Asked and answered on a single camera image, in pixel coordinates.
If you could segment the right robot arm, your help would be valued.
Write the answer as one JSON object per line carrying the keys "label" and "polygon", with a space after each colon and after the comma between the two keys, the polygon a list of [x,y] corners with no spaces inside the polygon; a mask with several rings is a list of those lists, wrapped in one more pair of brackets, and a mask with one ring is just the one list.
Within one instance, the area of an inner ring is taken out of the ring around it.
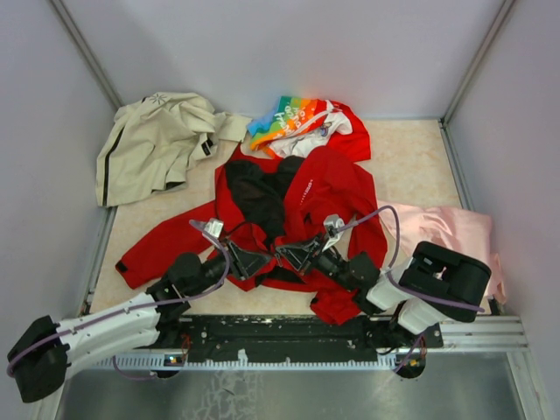
{"label": "right robot arm", "polygon": [[492,274],[485,263],[428,241],[420,242],[406,262],[386,269],[377,268],[366,252],[346,260],[315,238],[276,251],[300,273],[317,272],[352,292],[366,314],[400,305],[390,332],[404,347],[444,320],[472,323],[484,311],[480,304]]}

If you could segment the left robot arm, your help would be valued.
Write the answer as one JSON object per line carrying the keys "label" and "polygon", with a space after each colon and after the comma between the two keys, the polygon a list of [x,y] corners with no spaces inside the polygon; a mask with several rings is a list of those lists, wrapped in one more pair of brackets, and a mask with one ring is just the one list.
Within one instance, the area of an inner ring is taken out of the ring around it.
{"label": "left robot arm", "polygon": [[7,374],[22,402],[35,403],[98,361],[155,342],[172,347],[182,336],[176,320],[191,301],[220,288],[229,275],[249,279],[270,260],[233,242],[205,262],[184,253],[159,281],[122,304],[60,322],[50,316],[35,319],[8,352]]}

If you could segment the red jacket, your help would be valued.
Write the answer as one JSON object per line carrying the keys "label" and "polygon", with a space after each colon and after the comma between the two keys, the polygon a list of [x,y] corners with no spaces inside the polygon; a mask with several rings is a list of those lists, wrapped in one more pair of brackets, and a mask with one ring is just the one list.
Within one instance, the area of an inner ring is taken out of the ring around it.
{"label": "red jacket", "polygon": [[[246,156],[240,147],[214,172],[214,200],[165,220],[154,227],[116,263],[115,269],[131,289],[161,277],[184,253],[200,254],[209,243],[190,221],[224,222],[222,237],[248,251],[272,254],[275,246],[305,241],[323,232],[327,216],[359,219],[378,209],[372,175],[326,146],[306,157],[264,159]],[[380,218],[355,227],[348,257],[366,252],[377,268],[388,244]],[[315,292],[311,310],[328,324],[342,325],[360,314],[357,289],[346,290],[312,270],[300,276],[275,257],[256,275],[227,277],[243,291],[262,285],[271,289]]]}

